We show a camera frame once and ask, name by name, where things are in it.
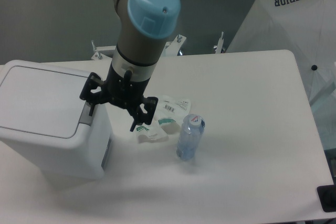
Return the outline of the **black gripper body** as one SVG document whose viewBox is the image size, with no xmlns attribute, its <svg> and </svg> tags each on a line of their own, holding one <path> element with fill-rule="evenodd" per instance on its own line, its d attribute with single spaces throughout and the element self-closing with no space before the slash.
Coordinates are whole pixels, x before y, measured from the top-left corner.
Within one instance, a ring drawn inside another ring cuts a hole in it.
<svg viewBox="0 0 336 224">
<path fill-rule="evenodd" d="M 122 109 L 136 109 L 141 104 L 147 106 L 150 99 L 144 97 L 144 92 L 150 79 L 138 82 L 133 81 L 132 77 L 133 74 L 126 72 L 124 75 L 119 75 L 111 64 L 103 88 L 104 103 L 110 103 Z"/>
</svg>

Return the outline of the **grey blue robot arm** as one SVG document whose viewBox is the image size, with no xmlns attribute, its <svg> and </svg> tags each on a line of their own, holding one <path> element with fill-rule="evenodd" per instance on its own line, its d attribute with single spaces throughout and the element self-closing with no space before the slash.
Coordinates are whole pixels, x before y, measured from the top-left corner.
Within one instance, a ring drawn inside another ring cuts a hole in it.
<svg viewBox="0 0 336 224">
<path fill-rule="evenodd" d="M 181 0 L 113 0 L 121 33 L 107 78 L 91 73 L 80 98 L 94 108 L 110 103 L 133 117 L 133 126 L 151 124 L 158 104 L 143 94 L 166 40 L 174 31 Z"/>
</svg>

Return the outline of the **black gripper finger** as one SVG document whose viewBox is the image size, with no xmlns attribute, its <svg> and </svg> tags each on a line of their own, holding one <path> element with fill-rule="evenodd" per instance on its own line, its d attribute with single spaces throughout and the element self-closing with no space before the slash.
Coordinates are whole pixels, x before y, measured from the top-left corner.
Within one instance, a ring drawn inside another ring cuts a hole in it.
<svg viewBox="0 0 336 224">
<path fill-rule="evenodd" d="M 145 98 L 142 96 L 130 104 L 130 115 L 133 117 L 131 132 L 134 131 L 137 125 L 150 125 L 152 123 L 158 101 L 157 97 Z"/>
<path fill-rule="evenodd" d="M 95 106 L 107 102 L 106 82 L 98 74 L 91 72 L 79 98 L 90 105 L 89 116 L 93 116 Z"/>
</svg>

